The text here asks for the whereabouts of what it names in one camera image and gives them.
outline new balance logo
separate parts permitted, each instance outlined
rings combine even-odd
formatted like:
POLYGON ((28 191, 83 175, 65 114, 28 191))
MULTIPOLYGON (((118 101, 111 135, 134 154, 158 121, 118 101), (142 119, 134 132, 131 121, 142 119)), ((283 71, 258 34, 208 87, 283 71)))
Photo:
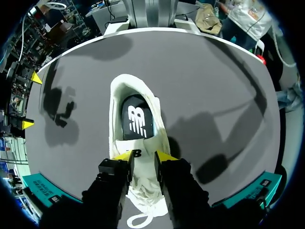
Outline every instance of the new balance logo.
POLYGON ((130 105, 128 107, 128 118, 132 121, 129 123, 129 129, 141 136, 146 137, 146 130, 143 129, 143 126, 145 126, 143 110, 139 107, 134 108, 134 106, 130 105))

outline shoe insole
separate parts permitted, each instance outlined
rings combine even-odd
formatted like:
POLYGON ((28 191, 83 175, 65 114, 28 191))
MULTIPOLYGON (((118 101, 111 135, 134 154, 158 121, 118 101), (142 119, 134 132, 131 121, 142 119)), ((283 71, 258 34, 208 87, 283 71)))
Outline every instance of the shoe insole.
POLYGON ((123 140, 134 140, 153 137, 152 112, 139 95, 127 97, 122 104, 123 140))

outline yellow marker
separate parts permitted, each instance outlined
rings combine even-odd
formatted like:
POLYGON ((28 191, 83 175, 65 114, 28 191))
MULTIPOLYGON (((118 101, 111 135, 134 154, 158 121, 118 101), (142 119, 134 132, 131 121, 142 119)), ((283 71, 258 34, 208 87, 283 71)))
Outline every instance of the yellow marker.
POLYGON ((37 75, 36 72, 33 73, 32 78, 30 80, 32 80, 35 83, 42 84, 42 81, 41 81, 41 79, 39 78, 39 76, 37 75))
POLYGON ((171 161, 176 161, 178 160, 177 158, 173 157, 173 156, 170 156, 168 154, 165 154, 159 150, 157 150, 157 154, 159 156, 159 160, 160 162, 162 163, 163 161, 167 161, 167 160, 171 160, 171 161))
POLYGON ((129 157, 132 153, 132 150, 127 151, 124 154, 118 155, 115 158, 113 158, 112 160, 122 160, 122 161, 129 161, 129 157))
POLYGON ((22 121, 22 130, 34 125, 32 122, 22 121))

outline white sneaker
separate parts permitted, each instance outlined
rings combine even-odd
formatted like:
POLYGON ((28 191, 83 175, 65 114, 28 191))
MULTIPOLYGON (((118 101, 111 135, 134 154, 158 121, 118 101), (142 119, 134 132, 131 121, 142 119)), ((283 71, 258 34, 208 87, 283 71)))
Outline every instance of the white sneaker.
POLYGON ((161 118, 160 101, 139 78, 122 74, 111 83, 109 109, 109 153, 114 158, 134 151, 134 171, 127 197, 143 213, 127 220, 130 228, 143 228, 153 217, 167 211, 157 181, 154 152, 170 155, 167 134, 161 118), (140 225, 132 221, 147 217, 140 225))

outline circular platform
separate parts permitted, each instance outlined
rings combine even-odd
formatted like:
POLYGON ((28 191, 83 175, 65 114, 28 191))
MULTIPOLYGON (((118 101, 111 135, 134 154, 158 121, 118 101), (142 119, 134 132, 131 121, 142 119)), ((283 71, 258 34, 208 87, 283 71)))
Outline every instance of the circular platform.
MULTIPOLYGON (((120 32, 39 72, 43 85, 33 85, 27 109, 35 121, 26 130, 31 173, 81 198, 109 157, 110 83, 123 73, 159 97, 173 156, 192 164, 210 204, 274 172, 280 116, 267 68, 228 42, 166 30, 120 32)), ((138 213, 126 199, 119 228, 138 213)), ((146 228, 157 227, 172 228, 168 214, 146 228)))

